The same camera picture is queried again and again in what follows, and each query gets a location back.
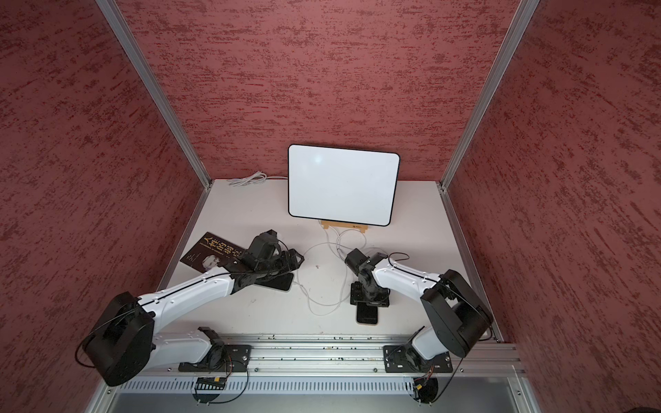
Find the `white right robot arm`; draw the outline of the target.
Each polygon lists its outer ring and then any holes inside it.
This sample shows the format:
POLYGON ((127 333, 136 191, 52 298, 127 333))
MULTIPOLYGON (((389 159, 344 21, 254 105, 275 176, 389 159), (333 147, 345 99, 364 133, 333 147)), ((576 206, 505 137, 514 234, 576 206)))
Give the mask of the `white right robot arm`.
POLYGON ((351 251, 344 262, 357 278, 349 302, 356 307, 358 323, 376 325, 378 310, 390 306, 392 292, 420 304, 429 320, 406 343, 384 351, 389 369, 402 366, 420 372, 437 356, 464 358, 492 327, 491 311, 455 270, 427 273, 398 264, 383 253, 366 256, 359 249, 351 251))

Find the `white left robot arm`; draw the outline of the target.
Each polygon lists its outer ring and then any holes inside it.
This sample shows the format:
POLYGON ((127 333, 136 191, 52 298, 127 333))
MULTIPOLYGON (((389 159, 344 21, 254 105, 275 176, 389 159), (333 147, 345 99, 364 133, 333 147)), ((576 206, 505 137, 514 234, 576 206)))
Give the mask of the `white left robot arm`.
POLYGON ((118 294, 74 352, 88 358, 85 368, 109 386, 129 382, 145 370, 177 365, 182 372, 231 374, 247 361, 229 349, 209 327, 166 333, 165 327, 197 308, 237 294, 246 287, 292 275, 305 258, 268 231, 239 256, 220 262, 196 278, 135 297, 118 294))

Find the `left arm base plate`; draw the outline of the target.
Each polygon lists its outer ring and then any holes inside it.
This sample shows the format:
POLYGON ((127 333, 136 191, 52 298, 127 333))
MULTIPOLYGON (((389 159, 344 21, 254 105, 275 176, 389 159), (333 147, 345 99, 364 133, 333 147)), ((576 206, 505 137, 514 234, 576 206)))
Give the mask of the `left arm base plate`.
POLYGON ((178 366, 181 373, 245 373, 251 360, 250 345, 213 346, 197 363, 182 362, 178 366))

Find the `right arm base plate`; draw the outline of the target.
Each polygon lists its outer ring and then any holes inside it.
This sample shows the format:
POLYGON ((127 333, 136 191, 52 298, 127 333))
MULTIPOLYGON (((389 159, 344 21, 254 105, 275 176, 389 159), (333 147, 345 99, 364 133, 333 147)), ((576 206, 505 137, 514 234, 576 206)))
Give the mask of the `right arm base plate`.
POLYGON ((382 348, 387 373, 452 373, 449 352, 425 359, 411 345, 391 345, 382 348))

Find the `pink-cased phone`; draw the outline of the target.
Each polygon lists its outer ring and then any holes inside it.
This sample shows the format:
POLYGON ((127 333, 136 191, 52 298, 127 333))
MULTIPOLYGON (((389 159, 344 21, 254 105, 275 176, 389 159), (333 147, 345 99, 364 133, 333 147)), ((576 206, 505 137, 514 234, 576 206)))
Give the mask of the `pink-cased phone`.
POLYGON ((356 305, 356 322, 359 325, 377 325, 379 321, 379 308, 368 306, 365 303, 356 305))

